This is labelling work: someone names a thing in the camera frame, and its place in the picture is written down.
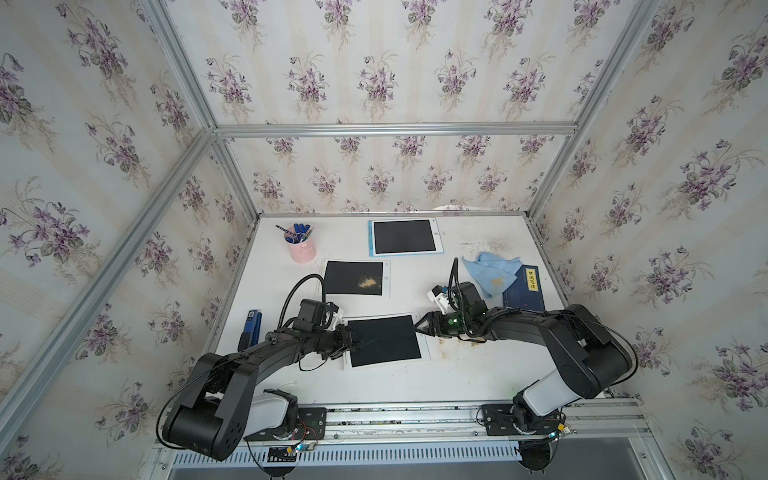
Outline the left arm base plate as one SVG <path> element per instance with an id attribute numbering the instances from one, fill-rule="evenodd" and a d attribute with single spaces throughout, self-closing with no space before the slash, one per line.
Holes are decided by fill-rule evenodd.
<path id="1" fill-rule="evenodd" d="M 265 429 L 244 437 L 247 441 L 291 441 L 322 440 L 325 436 L 328 409 L 324 407 L 299 407 L 291 411 L 281 425 Z"/>

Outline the white framed tablet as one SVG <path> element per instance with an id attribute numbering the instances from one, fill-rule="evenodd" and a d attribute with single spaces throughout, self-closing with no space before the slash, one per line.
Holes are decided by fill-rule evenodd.
<path id="1" fill-rule="evenodd" d="M 346 370 L 432 359 L 427 337 L 415 330 L 415 312 L 353 317 L 345 325 L 359 339 L 357 346 L 343 355 Z"/>
<path id="2" fill-rule="evenodd" d="M 389 261 L 325 260 L 323 277 L 328 295 L 390 296 Z"/>

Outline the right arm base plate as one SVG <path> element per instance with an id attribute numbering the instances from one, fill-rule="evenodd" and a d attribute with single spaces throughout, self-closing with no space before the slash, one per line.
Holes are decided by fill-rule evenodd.
<path id="1" fill-rule="evenodd" d="M 556 435 L 562 430 L 566 416 L 562 410 L 555 410 L 545 416 L 538 416 L 522 404 L 484 404 L 476 413 L 476 422 L 485 428 L 488 436 Z"/>

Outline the blue framed drawing tablet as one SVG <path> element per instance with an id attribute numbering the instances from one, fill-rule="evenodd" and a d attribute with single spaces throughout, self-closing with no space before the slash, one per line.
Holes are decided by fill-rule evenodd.
<path id="1" fill-rule="evenodd" d="M 368 222 L 371 257 L 442 254 L 436 218 L 404 218 Z"/>

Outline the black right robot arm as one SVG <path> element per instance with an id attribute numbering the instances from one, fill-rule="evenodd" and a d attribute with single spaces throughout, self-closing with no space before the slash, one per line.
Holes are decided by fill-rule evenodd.
<path id="1" fill-rule="evenodd" d="M 435 311 L 425 314 L 414 331 L 474 343 L 520 341 L 547 349 L 555 366 L 552 372 L 522 389 L 509 404 L 480 408 L 478 423 L 489 436 L 556 437 L 565 427 L 564 407 L 597 397 L 630 378 L 638 367 L 632 345 L 580 304 L 556 311 L 505 306 Z"/>

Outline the light blue microfiber cloth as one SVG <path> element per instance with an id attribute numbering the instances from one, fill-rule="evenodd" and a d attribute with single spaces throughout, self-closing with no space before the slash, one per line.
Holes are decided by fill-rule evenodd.
<path id="1" fill-rule="evenodd" d="M 481 252 L 476 260 L 463 258 L 462 262 L 485 298 L 503 294 L 522 267 L 519 257 L 507 260 L 489 252 Z"/>

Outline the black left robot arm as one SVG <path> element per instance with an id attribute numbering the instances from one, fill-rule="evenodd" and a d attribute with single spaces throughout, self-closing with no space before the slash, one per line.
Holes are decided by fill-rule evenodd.
<path id="1" fill-rule="evenodd" d="M 254 347 L 227 355 L 206 353 L 161 408 L 156 438 L 174 450 L 227 459 L 243 437 L 257 385 L 310 353 L 335 360 L 362 345 L 346 325 L 310 332 L 281 328 Z"/>

